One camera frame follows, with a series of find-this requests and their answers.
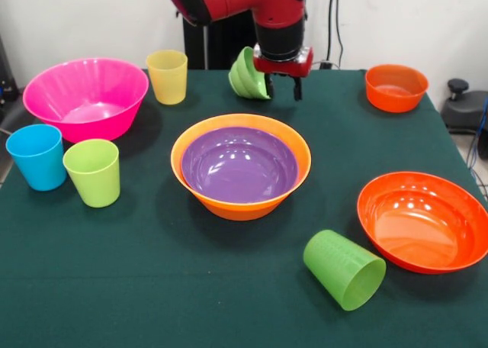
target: cup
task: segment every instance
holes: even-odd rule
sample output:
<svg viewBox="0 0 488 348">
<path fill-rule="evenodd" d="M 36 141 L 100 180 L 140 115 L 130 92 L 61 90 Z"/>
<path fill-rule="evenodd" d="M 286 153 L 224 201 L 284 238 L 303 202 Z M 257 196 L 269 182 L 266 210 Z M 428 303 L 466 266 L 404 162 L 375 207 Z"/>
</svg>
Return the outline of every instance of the cup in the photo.
<svg viewBox="0 0 488 348">
<path fill-rule="evenodd" d="M 303 261 L 346 311 L 365 304 L 387 271 L 383 259 L 332 230 L 322 230 L 310 239 Z"/>
<path fill-rule="evenodd" d="M 63 164 L 87 206 L 107 207 L 119 198 L 119 149 L 109 140 L 78 142 L 66 151 Z"/>
<path fill-rule="evenodd" d="M 6 143 L 7 151 L 34 190 L 53 190 L 66 180 L 63 167 L 63 136 L 48 124 L 33 124 L 15 131 Z"/>
<path fill-rule="evenodd" d="M 229 72 L 229 82 L 230 87 L 236 93 L 237 96 L 242 98 L 252 98 L 251 94 L 249 94 L 242 84 L 239 76 L 237 75 L 237 69 L 234 69 L 235 63 L 233 64 L 233 68 Z"/>
<path fill-rule="evenodd" d="M 159 50 L 146 59 L 152 89 L 161 104 L 175 105 L 186 97 L 188 58 L 177 50 Z"/>
<path fill-rule="evenodd" d="M 254 67 L 253 50 L 251 47 L 244 47 L 237 56 L 237 60 L 231 68 L 231 72 L 237 71 L 239 81 L 252 98 L 261 100 L 270 99 L 266 89 L 265 74 Z"/>
</svg>

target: pink bowl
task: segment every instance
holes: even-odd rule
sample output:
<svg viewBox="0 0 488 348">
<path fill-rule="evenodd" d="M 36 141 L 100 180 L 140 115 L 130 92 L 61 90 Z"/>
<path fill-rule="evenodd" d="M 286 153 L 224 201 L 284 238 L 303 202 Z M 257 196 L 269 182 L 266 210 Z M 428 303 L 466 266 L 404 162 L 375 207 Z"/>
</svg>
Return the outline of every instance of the pink bowl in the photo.
<svg viewBox="0 0 488 348">
<path fill-rule="evenodd" d="M 24 91 L 24 106 L 73 143 L 113 140 L 127 132 L 149 88 L 139 67 L 121 60 L 73 60 L 36 76 Z"/>
</svg>

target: red-orange bowl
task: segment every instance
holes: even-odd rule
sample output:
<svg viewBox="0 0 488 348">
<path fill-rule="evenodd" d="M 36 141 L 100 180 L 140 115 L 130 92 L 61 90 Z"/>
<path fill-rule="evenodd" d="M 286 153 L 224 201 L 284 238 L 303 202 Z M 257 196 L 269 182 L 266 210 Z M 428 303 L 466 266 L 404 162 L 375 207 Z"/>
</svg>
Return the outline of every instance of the red-orange bowl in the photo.
<svg viewBox="0 0 488 348">
<path fill-rule="evenodd" d="M 249 127 L 269 133 L 284 142 L 294 154 L 298 176 L 294 186 L 283 194 L 256 203 L 229 203 L 209 198 L 197 192 L 185 181 L 181 159 L 188 146 L 203 134 L 224 127 Z M 249 221 L 272 212 L 287 196 L 294 192 L 307 178 L 312 165 L 312 156 L 307 142 L 292 127 L 272 118 L 254 114 L 226 114 L 200 121 L 189 127 L 176 140 L 171 152 L 171 167 L 178 181 L 190 191 L 209 211 L 232 221 Z"/>
<path fill-rule="evenodd" d="M 375 66 L 366 72 L 364 80 L 369 102 L 390 113 L 413 110 L 429 88 L 421 72 L 397 64 Z"/>
<path fill-rule="evenodd" d="M 488 253 L 488 213 L 459 185 L 422 172 L 392 172 L 358 198 L 364 232 L 391 262 L 412 272 L 454 272 Z"/>
</svg>

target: purple bowl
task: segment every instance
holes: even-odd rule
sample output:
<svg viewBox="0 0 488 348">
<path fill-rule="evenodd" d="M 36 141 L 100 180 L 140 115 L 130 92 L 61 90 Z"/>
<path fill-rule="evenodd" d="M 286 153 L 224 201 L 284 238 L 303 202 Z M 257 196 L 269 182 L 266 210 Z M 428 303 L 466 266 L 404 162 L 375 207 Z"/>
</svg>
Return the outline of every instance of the purple bowl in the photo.
<svg viewBox="0 0 488 348">
<path fill-rule="evenodd" d="M 189 186 L 218 201 L 256 203 L 293 188 L 298 165 L 275 136 L 247 127 L 212 130 L 188 146 L 181 171 Z"/>
</svg>

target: bowl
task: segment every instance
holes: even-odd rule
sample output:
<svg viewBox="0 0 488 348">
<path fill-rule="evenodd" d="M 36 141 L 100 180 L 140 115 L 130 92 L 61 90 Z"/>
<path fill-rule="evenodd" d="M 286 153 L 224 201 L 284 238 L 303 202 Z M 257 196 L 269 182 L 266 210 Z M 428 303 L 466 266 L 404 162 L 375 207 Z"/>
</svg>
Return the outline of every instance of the bowl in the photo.
<svg viewBox="0 0 488 348">
<path fill-rule="evenodd" d="M 467 268 L 488 252 L 488 214 L 470 193 L 422 172 L 392 172 L 358 198 L 361 225 L 391 262 L 412 272 Z"/>
<path fill-rule="evenodd" d="M 297 178 L 287 192 L 254 203 L 232 203 L 207 197 L 194 190 L 186 181 L 181 170 L 181 161 L 186 149 L 199 137 L 210 131 L 225 127 L 248 127 L 264 131 L 277 137 L 291 150 L 297 161 Z M 215 215 L 232 221 L 248 221 L 264 217 L 272 212 L 287 196 L 294 192 L 306 179 L 310 172 L 312 157 L 307 142 L 291 127 L 280 121 L 254 114 L 227 114 L 196 123 L 188 128 L 173 145 L 171 166 L 178 181 L 190 191 L 201 203 Z"/>
<path fill-rule="evenodd" d="M 421 72 L 394 64 L 369 69 L 364 80 L 369 102 L 390 113 L 413 110 L 429 88 L 429 81 Z"/>
<path fill-rule="evenodd" d="M 253 50 L 251 47 L 244 47 L 237 56 L 230 69 L 232 79 L 231 85 L 235 88 L 243 87 L 245 89 L 237 92 L 238 95 L 245 97 L 249 94 L 250 98 L 269 100 L 268 90 L 266 89 L 265 74 L 259 72 L 254 67 Z"/>
<path fill-rule="evenodd" d="M 24 106 L 70 142 L 113 140 L 130 128 L 148 88 L 147 75 L 131 63 L 73 60 L 32 79 Z"/>
<path fill-rule="evenodd" d="M 181 160 L 185 181 L 208 198 L 256 203 L 276 198 L 297 181 L 290 149 L 263 130 L 225 127 L 193 141 Z"/>
</svg>

